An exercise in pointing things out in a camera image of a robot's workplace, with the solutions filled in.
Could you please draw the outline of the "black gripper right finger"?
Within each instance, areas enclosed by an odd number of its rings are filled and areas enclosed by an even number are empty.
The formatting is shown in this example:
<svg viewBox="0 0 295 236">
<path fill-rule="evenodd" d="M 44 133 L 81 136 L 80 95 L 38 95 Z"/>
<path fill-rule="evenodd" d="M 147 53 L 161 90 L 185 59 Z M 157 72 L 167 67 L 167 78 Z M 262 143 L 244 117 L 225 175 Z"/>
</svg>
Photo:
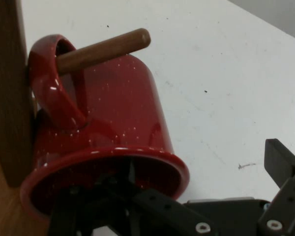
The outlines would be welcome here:
<svg viewBox="0 0 295 236">
<path fill-rule="evenodd" d="M 260 234 L 295 236 L 295 155 L 278 139 L 267 139 L 264 167 L 279 192 L 258 220 Z"/>
</svg>

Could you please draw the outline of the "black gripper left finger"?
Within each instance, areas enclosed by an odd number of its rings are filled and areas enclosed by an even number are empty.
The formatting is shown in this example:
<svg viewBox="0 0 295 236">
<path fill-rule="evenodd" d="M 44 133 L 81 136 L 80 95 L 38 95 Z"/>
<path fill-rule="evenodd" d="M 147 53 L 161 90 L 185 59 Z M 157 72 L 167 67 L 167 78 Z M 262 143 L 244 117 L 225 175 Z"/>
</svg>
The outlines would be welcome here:
<svg viewBox="0 0 295 236">
<path fill-rule="evenodd" d="M 217 236 L 209 219 L 155 189 L 135 184 L 128 158 L 117 174 L 100 177 L 91 189 L 73 185 L 55 201 L 48 235 L 89 236 L 109 228 L 118 236 Z"/>
</svg>

